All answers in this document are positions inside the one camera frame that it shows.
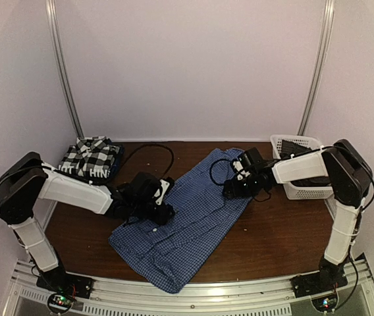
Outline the blue checked long sleeve shirt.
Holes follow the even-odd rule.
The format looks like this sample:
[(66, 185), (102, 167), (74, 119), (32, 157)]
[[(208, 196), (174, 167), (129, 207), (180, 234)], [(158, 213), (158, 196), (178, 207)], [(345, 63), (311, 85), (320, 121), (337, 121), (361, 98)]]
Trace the blue checked long sleeve shirt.
[(152, 285), (176, 294), (190, 282), (232, 228), (250, 198), (227, 199), (221, 183), (234, 172), (230, 162), (241, 149), (214, 149), (176, 180), (165, 202), (175, 210), (163, 226), (152, 221), (119, 226), (108, 242)]

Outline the black white plaid shirt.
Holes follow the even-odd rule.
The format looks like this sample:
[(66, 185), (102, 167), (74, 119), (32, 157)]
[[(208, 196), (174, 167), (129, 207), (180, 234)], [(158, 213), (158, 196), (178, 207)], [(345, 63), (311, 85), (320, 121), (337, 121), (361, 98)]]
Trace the black white plaid shirt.
[(68, 148), (59, 165), (84, 171), (95, 167), (110, 169), (113, 162), (111, 142), (106, 136), (77, 138), (76, 143)]

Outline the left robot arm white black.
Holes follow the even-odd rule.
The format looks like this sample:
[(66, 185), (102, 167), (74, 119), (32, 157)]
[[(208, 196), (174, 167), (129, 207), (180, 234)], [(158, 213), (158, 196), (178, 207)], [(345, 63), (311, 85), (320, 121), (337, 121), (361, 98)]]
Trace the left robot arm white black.
[(22, 242), (46, 283), (56, 292), (65, 292), (71, 279), (35, 218), (37, 200), (57, 201), (124, 221), (149, 220), (162, 226), (175, 215), (173, 207), (164, 202), (173, 184), (172, 178), (139, 172), (131, 182), (114, 187), (65, 173), (31, 151), (0, 177), (0, 219)]

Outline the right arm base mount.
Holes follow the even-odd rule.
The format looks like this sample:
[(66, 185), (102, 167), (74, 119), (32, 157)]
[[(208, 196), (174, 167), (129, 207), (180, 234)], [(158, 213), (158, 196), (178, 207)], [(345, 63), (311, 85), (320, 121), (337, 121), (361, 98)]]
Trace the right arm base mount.
[(290, 279), (295, 298), (314, 296), (324, 292), (332, 292), (334, 289), (346, 286), (348, 280), (345, 276), (339, 276), (331, 283), (322, 283), (321, 273), (315, 272), (307, 275), (297, 275)]

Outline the white plastic laundry basket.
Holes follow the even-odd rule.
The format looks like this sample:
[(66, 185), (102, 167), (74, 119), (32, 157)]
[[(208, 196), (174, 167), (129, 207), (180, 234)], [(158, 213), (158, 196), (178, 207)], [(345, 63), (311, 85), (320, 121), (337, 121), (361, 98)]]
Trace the white plastic laundry basket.
[[(274, 134), (270, 136), (273, 158), (277, 159), (273, 174), (278, 184), (282, 184), (288, 199), (327, 199), (333, 195), (331, 186), (297, 186), (293, 181), (328, 176), (321, 156), (324, 145), (317, 139), (307, 136)], [(281, 159), (283, 141), (291, 142), (309, 149), (308, 153), (298, 155), (295, 151)]]

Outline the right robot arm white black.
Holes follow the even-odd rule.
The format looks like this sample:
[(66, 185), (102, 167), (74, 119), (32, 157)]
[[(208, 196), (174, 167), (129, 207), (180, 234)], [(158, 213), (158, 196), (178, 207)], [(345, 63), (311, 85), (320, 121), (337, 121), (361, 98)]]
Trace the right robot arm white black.
[(365, 199), (374, 190), (373, 173), (362, 156), (346, 139), (318, 149), (291, 153), (288, 156), (263, 159), (251, 148), (232, 160), (234, 176), (221, 185), (227, 199), (254, 198), (281, 184), (310, 178), (327, 177), (336, 207), (328, 245), (314, 276), (318, 290), (326, 291), (342, 275), (350, 259), (368, 204)]

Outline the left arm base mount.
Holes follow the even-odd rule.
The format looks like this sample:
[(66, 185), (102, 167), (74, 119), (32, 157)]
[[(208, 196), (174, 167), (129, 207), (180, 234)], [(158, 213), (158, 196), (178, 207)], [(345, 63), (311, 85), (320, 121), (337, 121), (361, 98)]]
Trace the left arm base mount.
[(73, 275), (66, 272), (40, 272), (36, 286), (68, 298), (89, 299), (93, 290), (94, 280), (90, 277)]

